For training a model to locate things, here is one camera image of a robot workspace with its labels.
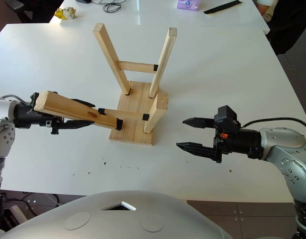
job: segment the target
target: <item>tissue box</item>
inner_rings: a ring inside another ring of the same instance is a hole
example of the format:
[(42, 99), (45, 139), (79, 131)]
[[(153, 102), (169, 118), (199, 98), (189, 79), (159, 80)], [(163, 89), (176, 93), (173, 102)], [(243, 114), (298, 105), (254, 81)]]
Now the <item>tissue box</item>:
[(197, 11), (200, 0), (178, 0), (177, 8)]

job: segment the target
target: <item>black tape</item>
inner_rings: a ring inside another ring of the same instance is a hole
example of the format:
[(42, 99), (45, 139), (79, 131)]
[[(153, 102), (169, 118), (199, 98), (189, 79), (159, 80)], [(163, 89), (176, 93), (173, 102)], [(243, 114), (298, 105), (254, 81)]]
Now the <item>black tape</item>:
[(88, 107), (95, 107), (95, 105), (94, 104), (92, 104), (92, 103), (89, 103), (89, 102), (86, 102), (86, 101), (82, 101), (82, 100), (79, 100), (79, 99), (72, 99), (73, 101), (76, 101), (76, 102), (79, 102), (79, 103), (81, 103), (81, 104), (84, 104), (85, 106), (88, 106)]
[(104, 113), (105, 109), (104, 108), (98, 108), (98, 112), (103, 115), (106, 116), (106, 114)]
[(122, 119), (117, 119), (116, 130), (121, 130), (122, 129), (122, 124), (123, 124), (123, 120)]
[(129, 96), (129, 95), (130, 95), (130, 92), (131, 92), (131, 89), (130, 89), (130, 91), (126, 94), (126, 96)]
[(148, 121), (150, 118), (149, 114), (143, 114), (142, 120)]

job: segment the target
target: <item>tiled floor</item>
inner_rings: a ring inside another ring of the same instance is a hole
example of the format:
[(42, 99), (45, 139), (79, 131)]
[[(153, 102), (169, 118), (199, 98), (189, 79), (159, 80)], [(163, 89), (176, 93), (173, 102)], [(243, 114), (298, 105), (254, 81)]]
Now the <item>tiled floor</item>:
[[(306, 113), (306, 30), (295, 46), (278, 59), (293, 86)], [(23, 198), (22, 192), (5, 191), (7, 198)], [(81, 196), (58, 195), (59, 204), (65, 204)], [(45, 194), (34, 193), (25, 197), (35, 213), (53, 209), (56, 203)], [(262, 236), (291, 238), (296, 232), (293, 205), (283, 203), (225, 203), (188, 201), (190, 205), (220, 225), (235, 239), (255, 239)], [(6, 208), (18, 205), (27, 218), (33, 214), (22, 202), (6, 203)]]
[(278, 59), (306, 113), (306, 30), (292, 49)]

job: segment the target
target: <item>wooden plank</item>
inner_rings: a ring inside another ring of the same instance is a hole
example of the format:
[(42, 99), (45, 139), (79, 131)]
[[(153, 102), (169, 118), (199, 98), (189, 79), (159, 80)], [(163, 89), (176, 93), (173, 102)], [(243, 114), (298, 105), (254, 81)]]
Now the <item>wooden plank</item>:
[(128, 111), (118, 111), (118, 110), (110, 110), (110, 109), (103, 109), (103, 113), (107, 116), (121, 118), (128, 118), (134, 120), (143, 120), (143, 114), (145, 113), (136, 113), (136, 112), (128, 112)]
[(39, 94), (34, 110), (71, 120), (90, 120), (94, 121), (95, 125), (106, 128), (117, 127), (117, 118), (103, 116), (94, 108), (51, 91), (43, 91)]
[(164, 73), (168, 58), (171, 54), (174, 42), (176, 40), (177, 30), (170, 27), (168, 29), (161, 56), (158, 61), (158, 69), (154, 75), (153, 82), (150, 88), (150, 98), (154, 98), (158, 92), (159, 83)]
[(94, 27), (93, 33), (98, 40), (98, 43), (113, 71), (113, 74), (117, 78), (122, 92), (127, 95), (130, 92), (130, 85), (124, 71), (119, 69), (119, 59), (104, 24), (97, 23)]
[(147, 73), (156, 73), (158, 68), (158, 65), (137, 63), (130, 61), (119, 61), (118, 66), (120, 70), (124, 71), (138, 71), (138, 72), (147, 72)]
[(144, 123), (144, 133), (150, 133), (157, 122), (167, 111), (168, 96), (165, 93), (157, 93), (150, 110), (150, 118)]
[[(149, 97), (150, 83), (130, 81), (130, 95), (121, 94), (118, 110), (147, 113), (153, 104), (154, 99)], [(154, 129), (151, 133), (144, 133), (143, 120), (123, 118), (122, 130), (112, 129), (109, 139), (124, 143), (136, 143), (153, 145)]]

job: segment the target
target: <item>person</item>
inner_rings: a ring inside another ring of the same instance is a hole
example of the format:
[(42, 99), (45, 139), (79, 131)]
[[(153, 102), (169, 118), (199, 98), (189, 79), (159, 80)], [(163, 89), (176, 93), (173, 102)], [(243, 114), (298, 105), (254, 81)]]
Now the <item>person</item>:
[(19, 0), (32, 12), (33, 23), (48, 23), (62, 0)]
[(286, 53), (306, 28), (306, 0), (257, 0), (256, 6), (267, 17), (267, 38), (275, 54)]

